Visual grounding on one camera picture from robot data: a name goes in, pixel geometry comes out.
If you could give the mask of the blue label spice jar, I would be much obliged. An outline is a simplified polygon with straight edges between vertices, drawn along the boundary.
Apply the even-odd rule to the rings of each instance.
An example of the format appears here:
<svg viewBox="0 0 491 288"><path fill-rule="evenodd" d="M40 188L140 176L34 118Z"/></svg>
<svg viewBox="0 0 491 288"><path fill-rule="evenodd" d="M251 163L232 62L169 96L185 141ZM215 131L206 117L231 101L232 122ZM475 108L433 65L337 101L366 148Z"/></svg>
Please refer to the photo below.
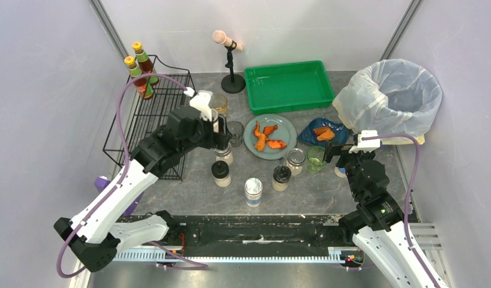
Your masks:
<svg viewBox="0 0 491 288"><path fill-rule="evenodd" d="M263 185L258 178L249 178L244 184L246 204L258 207L261 204Z"/></svg>
<svg viewBox="0 0 491 288"><path fill-rule="evenodd" d="M345 168L341 168L341 167L335 167L334 168L334 173L336 174L336 176L338 176L339 178L346 178L346 170Z"/></svg>

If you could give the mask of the black lid spice jar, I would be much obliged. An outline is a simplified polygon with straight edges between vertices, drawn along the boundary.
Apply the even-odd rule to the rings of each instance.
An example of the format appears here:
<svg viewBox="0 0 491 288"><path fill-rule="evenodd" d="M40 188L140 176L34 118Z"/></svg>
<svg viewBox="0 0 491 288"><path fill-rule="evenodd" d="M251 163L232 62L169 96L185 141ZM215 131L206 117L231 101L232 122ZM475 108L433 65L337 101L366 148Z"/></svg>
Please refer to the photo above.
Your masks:
<svg viewBox="0 0 491 288"><path fill-rule="evenodd" d="M230 168L227 162L219 160L212 164L211 173L218 187L227 187L231 183Z"/></svg>

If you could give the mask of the sauce bottle yellow cap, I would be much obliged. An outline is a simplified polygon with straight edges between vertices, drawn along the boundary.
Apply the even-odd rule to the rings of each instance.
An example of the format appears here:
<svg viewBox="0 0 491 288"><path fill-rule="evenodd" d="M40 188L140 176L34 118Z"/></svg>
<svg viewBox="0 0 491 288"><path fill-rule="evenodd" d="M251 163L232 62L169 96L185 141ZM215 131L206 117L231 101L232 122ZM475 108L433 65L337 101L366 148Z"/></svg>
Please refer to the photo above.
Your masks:
<svg viewBox="0 0 491 288"><path fill-rule="evenodd" d="M135 80L135 78L143 75L143 70L139 67L136 60L132 56L127 56L124 58L124 64L128 68L131 80L139 93L139 96L144 100L149 100L153 97L154 92L149 84L149 78L141 78Z"/></svg>

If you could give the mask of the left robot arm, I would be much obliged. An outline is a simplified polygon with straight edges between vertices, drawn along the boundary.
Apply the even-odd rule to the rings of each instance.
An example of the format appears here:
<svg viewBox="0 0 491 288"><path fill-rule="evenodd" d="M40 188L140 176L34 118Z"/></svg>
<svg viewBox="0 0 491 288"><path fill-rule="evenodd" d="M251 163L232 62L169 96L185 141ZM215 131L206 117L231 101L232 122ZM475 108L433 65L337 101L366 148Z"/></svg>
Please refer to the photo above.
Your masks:
<svg viewBox="0 0 491 288"><path fill-rule="evenodd" d="M83 211L53 225L84 267L97 272L118 253L147 242L178 236L180 223L167 211L142 220L118 222L132 201L179 165L194 148L225 149L230 141L226 117L205 118L200 110L179 106L165 124L143 138L125 158L116 178Z"/></svg>

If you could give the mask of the small glass jar rice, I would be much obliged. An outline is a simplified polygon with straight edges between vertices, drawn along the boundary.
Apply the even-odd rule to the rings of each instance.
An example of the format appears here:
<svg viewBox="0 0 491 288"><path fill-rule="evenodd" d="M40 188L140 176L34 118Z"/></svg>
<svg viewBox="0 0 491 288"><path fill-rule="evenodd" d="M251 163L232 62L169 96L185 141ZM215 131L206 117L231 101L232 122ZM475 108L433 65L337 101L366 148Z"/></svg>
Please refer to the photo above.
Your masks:
<svg viewBox="0 0 491 288"><path fill-rule="evenodd" d="M216 161L224 161L229 166L233 163L233 154L230 147L225 150L215 149L214 155Z"/></svg>

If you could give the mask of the smoky grey glass cup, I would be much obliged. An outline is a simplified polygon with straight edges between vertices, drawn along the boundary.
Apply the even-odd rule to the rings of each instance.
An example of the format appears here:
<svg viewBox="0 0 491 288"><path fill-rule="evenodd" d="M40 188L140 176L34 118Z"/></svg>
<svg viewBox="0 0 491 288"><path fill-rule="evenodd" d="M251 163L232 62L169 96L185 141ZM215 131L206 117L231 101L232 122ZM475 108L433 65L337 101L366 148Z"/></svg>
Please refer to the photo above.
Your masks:
<svg viewBox="0 0 491 288"><path fill-rule="evenodd" d="M233 148L239 147L243 141L244 126L239 121L230 121L227 128L231 134L230 144Z"/></svg>

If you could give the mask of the dark blue leaf plate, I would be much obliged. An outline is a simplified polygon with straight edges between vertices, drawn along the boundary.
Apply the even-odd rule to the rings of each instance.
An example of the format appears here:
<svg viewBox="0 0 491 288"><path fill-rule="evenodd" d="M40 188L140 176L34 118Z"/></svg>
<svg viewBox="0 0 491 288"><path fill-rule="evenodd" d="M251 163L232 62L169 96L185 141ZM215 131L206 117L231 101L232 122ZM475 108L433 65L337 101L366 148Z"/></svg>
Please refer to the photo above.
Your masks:
<svg viewBox="0 0 491 288"><path fill-rule="evenodd" d="M313 129L318 127L327 126L334 132L335 138L332 140L318 141L317 136L314 134ZM319 117L312 120L297 137L297 140L313 146L325 147L326 142L329 141L335 145L344 145L348 141L349 130L342 123L335 123L327 118Z"/></svg>

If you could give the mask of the orange breaded food piece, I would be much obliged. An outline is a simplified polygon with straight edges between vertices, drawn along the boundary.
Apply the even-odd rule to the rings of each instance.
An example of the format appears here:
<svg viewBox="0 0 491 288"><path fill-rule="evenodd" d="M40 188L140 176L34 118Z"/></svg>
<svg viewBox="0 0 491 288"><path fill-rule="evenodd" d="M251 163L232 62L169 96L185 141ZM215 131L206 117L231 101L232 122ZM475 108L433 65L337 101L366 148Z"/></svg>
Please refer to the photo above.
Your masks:
<svg viewBox="0 0 491 288"><path fill-rule="evenodd" d="M317 136L318 141L332 140L333 138L335 138L335 134L332 130L326 130Z"/></svg>

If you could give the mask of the green glass cup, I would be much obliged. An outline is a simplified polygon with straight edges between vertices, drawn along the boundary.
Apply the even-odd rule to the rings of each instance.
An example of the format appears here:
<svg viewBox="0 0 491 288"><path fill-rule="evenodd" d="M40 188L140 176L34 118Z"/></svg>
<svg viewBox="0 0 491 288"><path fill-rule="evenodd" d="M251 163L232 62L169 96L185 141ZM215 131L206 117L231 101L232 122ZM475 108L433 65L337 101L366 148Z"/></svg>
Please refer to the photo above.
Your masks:
<svg viewBox="0 0 491 288"><path fill-rule="evenodd" d="M307 170L312 173L320 172L326 165L324 162L325 148L321 146L312 146L308 149Z"/></svg>

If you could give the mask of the orange breaded chicken strip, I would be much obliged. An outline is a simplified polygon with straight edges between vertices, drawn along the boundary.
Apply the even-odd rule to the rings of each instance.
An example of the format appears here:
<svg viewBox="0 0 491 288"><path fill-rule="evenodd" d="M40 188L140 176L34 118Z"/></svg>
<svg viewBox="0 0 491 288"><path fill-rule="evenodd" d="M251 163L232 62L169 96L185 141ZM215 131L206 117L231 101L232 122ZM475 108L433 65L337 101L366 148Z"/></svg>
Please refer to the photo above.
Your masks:
<svg viewBox="0 0 491 288"><path fill-rule="evenodd" d="M258 141L255 144L255 149L259 152L262 152L265 149L266 142L267 142L266 137L263 134L261 134L258 137Z"/></svg>

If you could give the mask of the orange chicken wing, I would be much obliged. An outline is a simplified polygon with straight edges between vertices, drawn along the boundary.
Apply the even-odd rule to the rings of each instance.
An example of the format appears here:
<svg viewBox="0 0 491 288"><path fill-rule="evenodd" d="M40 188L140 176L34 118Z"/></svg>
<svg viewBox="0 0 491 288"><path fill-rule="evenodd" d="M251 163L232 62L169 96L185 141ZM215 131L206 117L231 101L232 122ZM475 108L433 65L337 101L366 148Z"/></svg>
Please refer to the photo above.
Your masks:
<svg viewBox="0 0 491 288"><path fill-rule="evenodd" d="M261 132L260 127L260 123L256 122L253 133L259 142L266 142L268 140L268 137L263 132Z"/></svg>

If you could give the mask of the glass jar near green cup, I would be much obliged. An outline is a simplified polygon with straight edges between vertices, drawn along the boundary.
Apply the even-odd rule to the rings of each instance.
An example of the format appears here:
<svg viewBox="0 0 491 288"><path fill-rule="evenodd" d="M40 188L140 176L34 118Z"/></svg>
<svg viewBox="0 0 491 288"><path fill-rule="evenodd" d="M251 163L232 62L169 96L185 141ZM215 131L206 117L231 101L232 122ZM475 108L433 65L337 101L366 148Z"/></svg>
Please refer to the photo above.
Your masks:
<svg viewBox="0 0 491 288"><path fill-rule="evenodd" d="M285 163L291 170L292 176L301 174L306 162L306 153L300 148L291 149L285 156Z"/></svg>

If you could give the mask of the orange chicken drumstick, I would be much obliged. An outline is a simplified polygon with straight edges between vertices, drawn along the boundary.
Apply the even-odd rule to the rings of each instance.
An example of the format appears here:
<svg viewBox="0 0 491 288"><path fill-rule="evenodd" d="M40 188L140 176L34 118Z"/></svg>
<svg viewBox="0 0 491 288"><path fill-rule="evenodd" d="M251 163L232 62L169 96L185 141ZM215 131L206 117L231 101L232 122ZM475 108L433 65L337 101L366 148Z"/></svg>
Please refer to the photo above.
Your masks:
<svg viewBox="0 0 491 288"><path fill-rule="evenodd" d="M276 129L278 129L277 125L265 126L262 133L268 137L270 134L276 131Z"/></svg>

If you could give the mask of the black knob lid jar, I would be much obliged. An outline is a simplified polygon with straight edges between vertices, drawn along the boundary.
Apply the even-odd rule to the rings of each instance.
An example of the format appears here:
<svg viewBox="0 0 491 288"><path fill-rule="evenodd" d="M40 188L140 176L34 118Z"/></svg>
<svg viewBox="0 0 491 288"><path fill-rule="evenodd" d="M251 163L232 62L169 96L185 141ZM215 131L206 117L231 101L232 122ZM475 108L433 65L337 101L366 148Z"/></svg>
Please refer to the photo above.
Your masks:
<svg viewBox="0 0 491 288"><path fill-rule="evenodd" d="M292 171L288 166L279 165L274 168L272 186L275 191L285 191L289 186Z"/></svg>

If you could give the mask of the green plastic tray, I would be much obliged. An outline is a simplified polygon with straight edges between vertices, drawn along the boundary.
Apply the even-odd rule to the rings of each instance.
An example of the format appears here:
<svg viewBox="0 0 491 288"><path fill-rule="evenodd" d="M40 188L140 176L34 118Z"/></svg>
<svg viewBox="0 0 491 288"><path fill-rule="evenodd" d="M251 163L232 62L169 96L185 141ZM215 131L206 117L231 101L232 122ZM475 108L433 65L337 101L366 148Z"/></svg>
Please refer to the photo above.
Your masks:
<svg viewBox="0 0 491 288"><path fill-rule="evenodd" d="M322 61L249 67L244 79L254 115L326 108L336 97Z"/></svg>

